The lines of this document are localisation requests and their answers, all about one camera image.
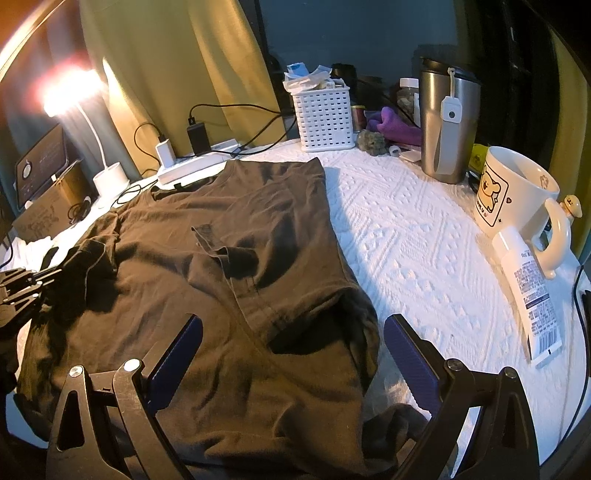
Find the white cloth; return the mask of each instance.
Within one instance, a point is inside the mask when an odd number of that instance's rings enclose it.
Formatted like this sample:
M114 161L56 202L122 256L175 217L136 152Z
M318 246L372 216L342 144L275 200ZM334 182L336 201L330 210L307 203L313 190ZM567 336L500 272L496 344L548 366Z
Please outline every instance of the white cloth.
M301 151L299 140L247 159L307 161L316 156L326 170L330 215L339 243L381 325L389 315L402 313L445 358L459 358L470 369L484 372L497 373L506 365L516 368L530 404L543 462L570 423L585 376L583 337L571 296L579 266L575 256L569 254L557 278L548 282L564 345L534 368L527 360L526 338L508 283L490 240L472 218L475 194L466 183L439 183L423 174L419 165L390 156L371 157L357 149L307 154ZM222 168L220 164L196 172L182 183L216 174ZM55 238L53 243L59 244L60 251L52 264L65 257L67 249L102 213L104 210L93 207L84 222ZM39 244L42 249L47 251L46 244ZM39 252L27 255L43 257ZM585 274L580 288L591 288ZM365 415L370 417L397 402L416 407L384 348L366 395ZM466 419L458 440L456 467L477 415L473 408Z

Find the cartoon dog print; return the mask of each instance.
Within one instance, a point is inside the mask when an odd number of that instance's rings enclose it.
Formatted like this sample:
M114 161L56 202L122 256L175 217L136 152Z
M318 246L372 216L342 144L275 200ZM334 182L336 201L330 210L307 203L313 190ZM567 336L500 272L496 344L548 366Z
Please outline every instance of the cartoon dog print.
M489 213L492 213L495 210L495 205L499 201L500 191L501 184L495 182L491 178L491 175L485 170L480 179L478 198L480 198L480 201Z

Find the mug handle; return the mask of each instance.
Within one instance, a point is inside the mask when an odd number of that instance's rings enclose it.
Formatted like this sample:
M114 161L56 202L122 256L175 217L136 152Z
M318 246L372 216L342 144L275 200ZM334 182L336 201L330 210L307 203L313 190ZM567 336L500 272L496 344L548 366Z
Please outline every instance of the mug handle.
M556 276L556 268L563 262L570 250L570 222L562 207L554 199L546 199L544 207L552 222L552 240L545 250L534 247L534 253L547 279Z

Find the lamp light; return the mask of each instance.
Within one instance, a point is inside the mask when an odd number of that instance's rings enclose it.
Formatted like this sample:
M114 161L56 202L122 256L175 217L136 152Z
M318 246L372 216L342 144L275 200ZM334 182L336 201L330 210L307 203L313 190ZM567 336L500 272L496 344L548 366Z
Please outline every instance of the lamp light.
M101 196L99 207L106 206L106 202L120 194L129 185L129 180L120 163L107 166L103 144L92 125L90 118L83 110L80 102L97 95L102 88L100 77L94 70L71 69L61 75L44 92L43 109L50 117L62 115L72 108L76 108L86 120L100 150L100 158L104 169L92 179Z

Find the white plastic basket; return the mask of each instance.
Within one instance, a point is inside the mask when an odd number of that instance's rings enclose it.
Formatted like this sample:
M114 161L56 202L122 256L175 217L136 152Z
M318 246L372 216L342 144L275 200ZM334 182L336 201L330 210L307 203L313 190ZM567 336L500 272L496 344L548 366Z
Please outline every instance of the white plastic basket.
M355 146L349 87L293 93L295 116L305 152Z

